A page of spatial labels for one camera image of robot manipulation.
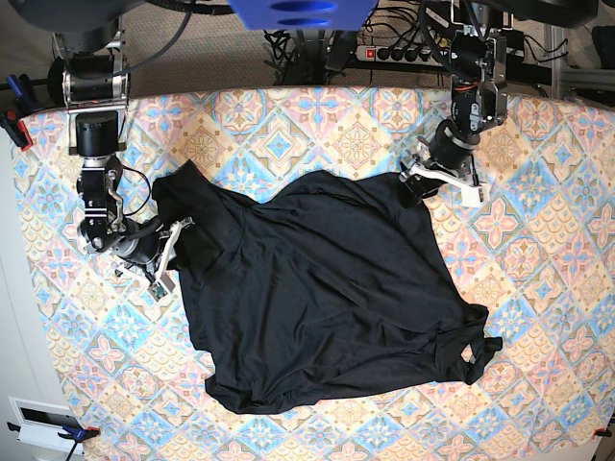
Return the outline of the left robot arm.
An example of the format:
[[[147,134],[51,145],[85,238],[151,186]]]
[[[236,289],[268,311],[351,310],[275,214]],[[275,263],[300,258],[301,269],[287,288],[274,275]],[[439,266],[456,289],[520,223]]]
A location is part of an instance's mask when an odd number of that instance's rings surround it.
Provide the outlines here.
[[[432,56],[451,73],[451,114],[438,124],[431,140],[417,138],[400,159],[399,180],[415,203],[450,185],[459,190],[464,206],[480,207],[488,200],[488,190],[480,181],[474,151],[480,134],[506,119],[504,31],[511,28],[512,14],[471,1],[461,1],[459,12],[450,7],[454,35],[443,54],[428,29],[427,10],[433,5],[422,1],[418,19]]]

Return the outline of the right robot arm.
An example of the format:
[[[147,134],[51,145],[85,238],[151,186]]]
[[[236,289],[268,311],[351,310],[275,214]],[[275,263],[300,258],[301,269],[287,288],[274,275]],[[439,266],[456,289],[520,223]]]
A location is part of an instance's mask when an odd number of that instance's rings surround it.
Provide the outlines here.
[[[68,109],[69,153],[82,160],[76,188],[85,217],[78,227],[89,254],[111,253],[122,260],[118,270],[148,283],[159,301],[171,294],[167,268],[182,231],[191,218],[167,224],[159,217],[139,224],[118,192],[127,166],[118,158],[126,148],[130,78],[125,74],[124,33],[112,27],[83,35],[54,36],[63,54],[63,99]]]

